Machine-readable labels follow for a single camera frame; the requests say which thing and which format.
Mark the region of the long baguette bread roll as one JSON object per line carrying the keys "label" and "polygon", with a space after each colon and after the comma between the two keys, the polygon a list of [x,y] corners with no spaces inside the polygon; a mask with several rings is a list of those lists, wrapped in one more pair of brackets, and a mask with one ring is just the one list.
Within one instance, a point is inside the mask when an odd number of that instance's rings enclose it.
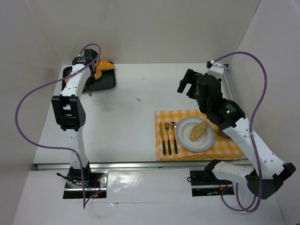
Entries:
{"label": "long baguette bread roll", "polygon": [[191,141],[196,141],[208,128],[208,123],[202,121],[201,123],[196,124],[190,133],[189,139]]}

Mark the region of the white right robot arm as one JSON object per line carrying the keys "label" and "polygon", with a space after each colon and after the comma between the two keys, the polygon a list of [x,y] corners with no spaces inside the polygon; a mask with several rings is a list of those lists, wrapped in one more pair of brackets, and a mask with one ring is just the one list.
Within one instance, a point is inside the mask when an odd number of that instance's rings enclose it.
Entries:
{"label": "white right robot arm", "polygon": [[207,175],[245,184],[260,199],[276,193],[296,171],[295,166],[285,163],[270,150],[236,102],[223,98],[220,78],[188,69],[177,92],[182,93],[187,84],[191,85],[187,96],[197,101],[200,112],[229,136],[252,164],[242,167],[214,159],[205,167]]}

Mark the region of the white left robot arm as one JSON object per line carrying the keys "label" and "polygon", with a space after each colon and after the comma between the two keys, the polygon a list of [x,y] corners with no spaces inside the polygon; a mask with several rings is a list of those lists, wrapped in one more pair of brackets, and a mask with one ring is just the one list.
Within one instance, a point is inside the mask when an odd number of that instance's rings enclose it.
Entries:
{"label": "white left robot arm", "polygon": [[83,56],[73,59],[70,77],[66,79],[62,92],[52,97],[52,107],[56,122],[64,131],[68,147],[75,150],[70,155],[69,176],[72,179],[79,179],[83,170],[84,179],[87,180],[90,165],[83,143],[86,113],[80,97],[88,78],[96,71],[95,59],[98,54],[92,49],[85,49],[82,52]]}

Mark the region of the striped triangular bread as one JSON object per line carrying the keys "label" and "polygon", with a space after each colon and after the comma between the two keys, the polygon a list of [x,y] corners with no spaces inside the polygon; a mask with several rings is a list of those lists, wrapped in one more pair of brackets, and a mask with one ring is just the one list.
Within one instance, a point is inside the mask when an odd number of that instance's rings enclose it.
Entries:
{"label": "striped triangular bread", "polygon": [[115,66],[110,61],[102,60],[96,65],[96,68],[99,69],[100,71],[108,71],[108,70],[115,69]]}

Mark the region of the white paper cup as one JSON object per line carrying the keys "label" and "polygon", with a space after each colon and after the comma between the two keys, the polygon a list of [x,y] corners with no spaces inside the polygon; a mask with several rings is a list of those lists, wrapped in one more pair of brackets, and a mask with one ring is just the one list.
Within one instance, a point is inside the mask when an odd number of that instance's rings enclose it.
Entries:
{"label": "white paper cup", "polygon": [[227,134],[225,134],[222,130],[218,129],[217,132],[220,137],[229,138],[229,136]]}

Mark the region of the black serving tray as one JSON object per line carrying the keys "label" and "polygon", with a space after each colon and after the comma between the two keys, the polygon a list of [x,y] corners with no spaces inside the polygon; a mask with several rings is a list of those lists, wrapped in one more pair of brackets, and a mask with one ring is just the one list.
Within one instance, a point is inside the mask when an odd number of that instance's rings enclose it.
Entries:
{"label": "black serving tray", "polygon": [[99,80],[87,80],[86,84],[92,92],[114,88],[116,85],[115,69],[102,71],[102,76]]}

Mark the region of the white blue-rimmed plate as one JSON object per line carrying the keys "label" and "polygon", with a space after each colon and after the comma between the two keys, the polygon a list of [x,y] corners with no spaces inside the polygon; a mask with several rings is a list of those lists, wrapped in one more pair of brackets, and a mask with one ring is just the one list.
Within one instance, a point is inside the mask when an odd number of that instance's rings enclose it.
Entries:
{"label": "white blue-rimmed plate", "polygon": [[193,152],[203,152],[208,150],[213,145],[215,141],[215,133],[211,124],[208,124],[208,127],[199,138],[197,138],[195,141],[190,140],[190,134],[193,127],[204,121],[206,122],[206,120],[201,117],[191,116],[182,119],[178,123],[176,128],[176,136],[177,141],[183,148]]}

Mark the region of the gold spoon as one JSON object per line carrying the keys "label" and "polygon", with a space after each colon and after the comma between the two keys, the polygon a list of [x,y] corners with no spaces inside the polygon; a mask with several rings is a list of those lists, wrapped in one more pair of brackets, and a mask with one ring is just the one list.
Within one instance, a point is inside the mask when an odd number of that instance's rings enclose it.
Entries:
{"label": "gold spoon", "polygon": [[177,147],[177,141],[176,141],[176,132],[175,132],[176,131],[176,127],[177,127],[176,122],[171,122],[170,123],[170,128],[173,131],[174,153],[178,154],[178,147]]}

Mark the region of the gold fork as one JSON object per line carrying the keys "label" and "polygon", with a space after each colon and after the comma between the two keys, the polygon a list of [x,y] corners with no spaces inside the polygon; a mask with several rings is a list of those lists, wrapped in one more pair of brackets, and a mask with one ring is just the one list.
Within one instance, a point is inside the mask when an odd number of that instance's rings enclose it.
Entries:
{"label": "gold fork", "polygon": [[169,122],[165,121],[165,131],[167,132],[168,154],[171,155],[172,148],[171,148],[171,143],[170,143],[170,138],[169,138],[169,130],[170,130]]}

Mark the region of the gold table knife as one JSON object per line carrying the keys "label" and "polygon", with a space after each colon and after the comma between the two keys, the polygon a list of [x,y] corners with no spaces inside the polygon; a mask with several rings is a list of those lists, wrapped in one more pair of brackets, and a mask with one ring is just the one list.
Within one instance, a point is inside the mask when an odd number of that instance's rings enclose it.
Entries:
{"label": "gold table knife", "polygon": [[162,122],[160,122],[160,124],[159,124],[159,133],[160,133],[160,138],[162,140],[163,155],[166,155],[166,147],[165,147],[165,140],[164,140],[164,132],[163,132]]}

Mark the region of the yellow checkered cloth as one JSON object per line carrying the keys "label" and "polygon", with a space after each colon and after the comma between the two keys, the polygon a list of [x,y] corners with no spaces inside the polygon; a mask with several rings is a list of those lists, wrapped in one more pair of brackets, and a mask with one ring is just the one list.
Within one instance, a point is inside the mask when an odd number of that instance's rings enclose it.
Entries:
{"label": "yellow checkered cloth", "polygon": [[223,138],[218,135],[218,128],[216,125],[210,123],[215,132],[215,141],[208,150],[204,152],[192,152],[181,146],[179,138],[176,138],[178,153],[174,152],[173,131],[169,131],[172,154],[163,154],[163,142],[160,137],[159,124],[165,124],[168,122],[179,123],[182,119],[196,116],[202,119],[206,119],[206,115],[201,113],[197,109],[193,110],[174,110],[174,111],[155,111],[155,142],[156,142],[156,160],[157,161],[182,161],[182,160],[236,160],[243,157],[244,153],[238,147],[238,145],[229,138]]}

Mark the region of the aluminium rail right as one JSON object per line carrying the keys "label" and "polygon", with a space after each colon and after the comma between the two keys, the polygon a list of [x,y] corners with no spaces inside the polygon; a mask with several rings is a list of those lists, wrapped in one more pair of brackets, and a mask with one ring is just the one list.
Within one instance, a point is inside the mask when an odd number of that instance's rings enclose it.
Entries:
{"label": "aluminium rail right", "polygon": [[224,74],[223,74],[223,88],[225,91],[225,96],[234,102],[237,102],[237,98],[234,92],[233,84],[230,79],[229,71],[228,71],[228,64],[224,64]]}

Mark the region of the aluminium rail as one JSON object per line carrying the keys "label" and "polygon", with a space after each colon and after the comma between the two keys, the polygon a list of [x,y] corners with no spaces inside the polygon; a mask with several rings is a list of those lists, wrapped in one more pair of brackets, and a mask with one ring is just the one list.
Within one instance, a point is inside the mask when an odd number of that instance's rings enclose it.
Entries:
{"label": "aluminium rail", "polygon": [[233,84],[230,79],[229,71],[228,71],[228,64],[224,64],[224,74],[223,74],[223,88],[225,91],[225,96],[234,102],[237,102],[237,98],[234,92]]}
{"label": "aluminium rail", "polygon": [[[132,163],[90,163],[92,170],[96,169],[152,169],[152,168],[179,168],[205,167],[209,161],[174,161],[174,162],[132,162]],[[39,164],[38,171],[68,170],[67,164]]]}

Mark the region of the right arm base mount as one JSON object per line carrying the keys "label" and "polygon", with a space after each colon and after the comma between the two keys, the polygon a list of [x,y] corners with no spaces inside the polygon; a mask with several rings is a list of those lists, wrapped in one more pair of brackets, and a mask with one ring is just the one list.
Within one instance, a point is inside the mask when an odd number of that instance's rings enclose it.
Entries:
{"label": "right arm base mount", "polygon": [[218,180],[208,176],[205,171],[190,171],[187,181],[191,184],[192,196],[217,196],[225,190],[225,195],[233,195],[231,181]]}

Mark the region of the aluminium rail front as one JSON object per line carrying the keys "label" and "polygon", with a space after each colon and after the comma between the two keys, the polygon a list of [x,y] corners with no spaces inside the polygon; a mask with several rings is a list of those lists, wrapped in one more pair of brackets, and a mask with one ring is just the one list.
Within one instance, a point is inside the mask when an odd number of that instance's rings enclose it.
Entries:
{"label": "aluminium rail front", "polygon": [[[132,162],[132,163],[90,163],[92,170],[96,169],[152,169],[152,168],[179,168],[205,167],[209,161],[174,161],[174,162]],[[68,170],[67,164],[39,164],[38,171]]]}

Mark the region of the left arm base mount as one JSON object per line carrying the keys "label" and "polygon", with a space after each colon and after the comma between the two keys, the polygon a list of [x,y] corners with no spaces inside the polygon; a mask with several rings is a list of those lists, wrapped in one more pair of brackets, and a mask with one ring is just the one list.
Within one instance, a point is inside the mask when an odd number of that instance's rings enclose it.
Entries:
{"label": "left arm base mount", "polygon": [[[73,180],[68,175],[56,173],[65,182],[63,199],[83,199],[81,179]],[[107,197],[108,172],[97,172],[91,174],[91,181],[84,181],[86,199],[102,199]]]}

